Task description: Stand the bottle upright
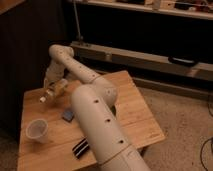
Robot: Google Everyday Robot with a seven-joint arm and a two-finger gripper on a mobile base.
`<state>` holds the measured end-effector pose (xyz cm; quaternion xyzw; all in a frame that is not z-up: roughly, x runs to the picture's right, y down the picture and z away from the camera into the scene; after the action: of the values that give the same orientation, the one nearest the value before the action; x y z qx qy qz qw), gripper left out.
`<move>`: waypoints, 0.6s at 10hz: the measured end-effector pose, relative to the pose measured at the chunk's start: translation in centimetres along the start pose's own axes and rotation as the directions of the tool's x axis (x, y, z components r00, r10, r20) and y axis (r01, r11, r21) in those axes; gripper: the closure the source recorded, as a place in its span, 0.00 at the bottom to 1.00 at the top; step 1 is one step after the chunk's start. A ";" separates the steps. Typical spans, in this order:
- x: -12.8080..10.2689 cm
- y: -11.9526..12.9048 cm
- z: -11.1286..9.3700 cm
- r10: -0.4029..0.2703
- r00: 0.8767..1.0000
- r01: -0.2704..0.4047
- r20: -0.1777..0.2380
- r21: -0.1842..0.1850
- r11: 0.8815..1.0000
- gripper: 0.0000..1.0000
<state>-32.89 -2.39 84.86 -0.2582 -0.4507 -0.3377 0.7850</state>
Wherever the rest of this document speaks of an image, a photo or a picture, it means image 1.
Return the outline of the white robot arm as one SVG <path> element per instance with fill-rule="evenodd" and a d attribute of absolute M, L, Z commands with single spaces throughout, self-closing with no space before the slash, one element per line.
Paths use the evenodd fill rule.
<path fill-rule="evenodd" d="M 49 55 L 47 85 L 59 81 L 65 69 L 81 82 L 71 94 L 71 106 L 100 170 L 151 171 L 111 111 L 118 96 L 116 86 L 74 59 L 70 46 L 53 44 Z"/>

